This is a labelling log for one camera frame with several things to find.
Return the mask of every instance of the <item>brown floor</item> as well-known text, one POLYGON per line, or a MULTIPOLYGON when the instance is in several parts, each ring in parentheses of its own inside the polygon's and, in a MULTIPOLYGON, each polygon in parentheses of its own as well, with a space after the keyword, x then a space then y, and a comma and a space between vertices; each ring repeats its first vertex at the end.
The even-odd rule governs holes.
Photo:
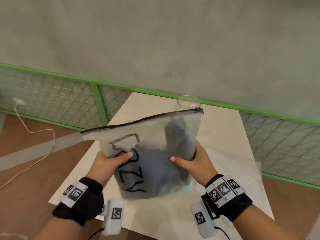
MULTIPOLYGON (((73 133, 73 130, 24 119, 31 131, 55 129, 56 138, 73 133)), ((9 115, 0 136, 0 156, 49 141, 52 132, 27 133, 16 116, 9 115)), ((9 185, 0 190, 0 233, 20 233, 29 239, 37 234, 51 218, 54 206, 48 201, 72 169, 92 145, 92 141, 55 152, 23 172, 9 185)), ((0 186, 11 177, 34 163, 24 164, 0 172, 0 186)), ((284 181, 263 178, 266 193, 275 220, 298 239, 305 240, 320 213, 320 190, 306 188, 284 181)), ((89 221, 82 239, 101 227, 98 220, 89 221)), ((122 229, 121 234, 101 239, 151 239, 138 233, 122 229)))

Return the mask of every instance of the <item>green metal frame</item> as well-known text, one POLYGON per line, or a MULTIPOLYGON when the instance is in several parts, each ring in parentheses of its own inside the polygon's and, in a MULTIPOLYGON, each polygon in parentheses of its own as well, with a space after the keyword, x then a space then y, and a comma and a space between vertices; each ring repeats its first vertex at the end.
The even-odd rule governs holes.
MULTIPOLYGON (((101 119, 105 125, 107 125, 109 123, 109 118, 108 118, 108 114, 107 114, 106 107, 104 104, 103 96, 102 96, 102 93, 100 91, 99 86, 108 86, 108 87, 112 87, 112 88, 119 88, 119 89, 128 90, 128 91, 132 91, 132 92, 145 93, 145 94, 149 94, 149 95, 166 97, 166 98, 171 98, 171 99, 178 99, 181 96, 179 94, 154 91, 154 90, 149 90, 149 89, 144 89, 144 88, 137 88, 137 87, 126 86, 126 85, 121 85, 121 84, 116 84, 116 83, 105 82, 105 81, 99 81, 99 80, 94 80, 94 79, 87 79, 87 78, 63 75, 63 74, 58 74, 58 73, 53 73, 53 72, 46 72, 46 71, 41 71, 41 70, 36 70, 36 69, 26 68, 26 67, 20 67, 20 66, 15 66, 15 65, 10 65, 10 64, 0 63, 0 67, 10 68, 10 69, 18 70, 18 71, 23 71, 23 72, 30 72, 30 73, 35 73, 35 74, 40 74, 40 75, 45 75, 45 76, 68 79, 68 80, 73 80, 73 81, 78 81, 78 82, 83 82, 83 83, 89 83, 91 85, 94 99, 95 99, 95 102, 97 103, 97 107, 98 107, 99 113, 101 115, 101 119)), ((268 111, 264 111, 264 110, 251 109, 251 108, 246 108, 246 107, 239 106, 239 105, 210 101, 210 100, 206 100, 206 99, 200 99, 200 101, 202 104, 206 104, 206 105, 212 105, 212 106, 217 106, 217 107, 222 107, 222 108, 227 108, 227 109, 234 109, 234 110, 239 110, 242 112, 253 113, 253 114, 257 114, 257 115, 261 115, 261 116, 268 116, 268 117, 273 117, 273 118, 277 118, 277 119, 293 121, 293 122, 297 122, 297 123, 320 126, 320 121, 310 120, 308 118, 294 117, 294 116, 289 116, 289 115, 285 115, 285 114, 281 114, 281 113, 272 113, 272 112, 268 112, 268 111)), ((15 112, 9 111, 6 109, 0 108, 0 112, 15 115, 15 112)), ((25 114, 21 114, 20 116, 28 118, 28 119, 34 119, 37 121, 49 123, 52 125, 62 126, 62 127, 77 130, 77 131, 84 130, 82 128, 78 128, 78 127, 74 127, 74 126, 70 126, 70 125, 65 125, 65 124, 61 124, 61 123, 57 123, 57 122, 53 122, 53 121, 47 121, 47 120, 44 120, 41 118, 28 116, 25 114)), ((286 182, 290 182, 290 183, 295 183, 298 185, 302 185, 302 186, 306 186, 306 187, 320 190, 320 186, 300 182, 297 180, 292 180, 292 179, 285 178, 285 177, 279 177, 279 176, 272 175, 269 173, 262 173, 262 176, 269 177, 272 179, 282 180, 282 181, 286 181, 286 182)))

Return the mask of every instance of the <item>wire mesh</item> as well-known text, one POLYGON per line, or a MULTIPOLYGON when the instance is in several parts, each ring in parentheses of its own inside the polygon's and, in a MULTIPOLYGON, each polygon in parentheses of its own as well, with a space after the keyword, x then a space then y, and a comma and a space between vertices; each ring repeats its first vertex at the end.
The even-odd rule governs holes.
POLYGON ((115 116, 132 93, 131 91, 106 86, 101 86, 100 90, 103 95, 109 120, 115 116))
POLYGON ((0 68, 0 108, 83 129, 102 126, 90 84, 0 68))
POLYGON ((320 127, 240 112, 262 171, 320 186, 320 127))

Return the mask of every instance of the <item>wall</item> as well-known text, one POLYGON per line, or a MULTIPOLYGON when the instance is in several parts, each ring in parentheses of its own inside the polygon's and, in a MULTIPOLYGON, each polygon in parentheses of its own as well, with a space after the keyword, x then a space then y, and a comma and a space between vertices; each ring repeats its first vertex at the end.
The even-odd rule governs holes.
POLYGON ((0 62, 320 120, 320 0, 1 0, 0 62))

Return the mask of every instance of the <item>hand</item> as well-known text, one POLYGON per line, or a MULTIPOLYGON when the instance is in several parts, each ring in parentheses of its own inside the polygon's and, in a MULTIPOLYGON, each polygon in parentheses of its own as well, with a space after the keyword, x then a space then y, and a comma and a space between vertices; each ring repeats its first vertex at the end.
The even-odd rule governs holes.
POLYGON ((202 186, 206 186, 206 184, 216 174, 218 174, 206 150, 202 147, 202 145, 200 145, 199 142, 197 142, 195 145, 195 158, 193 161, 187 161, 177 156, 172 156, 170 160, 176 165, 187 170, 202 186))
POLYGON ((97 181, 104 188, 115 173, 116 168, 132 156, 132 152, 127 152, 119 157, 107 158, 102 151, 99 151, 86 177, 97 181))

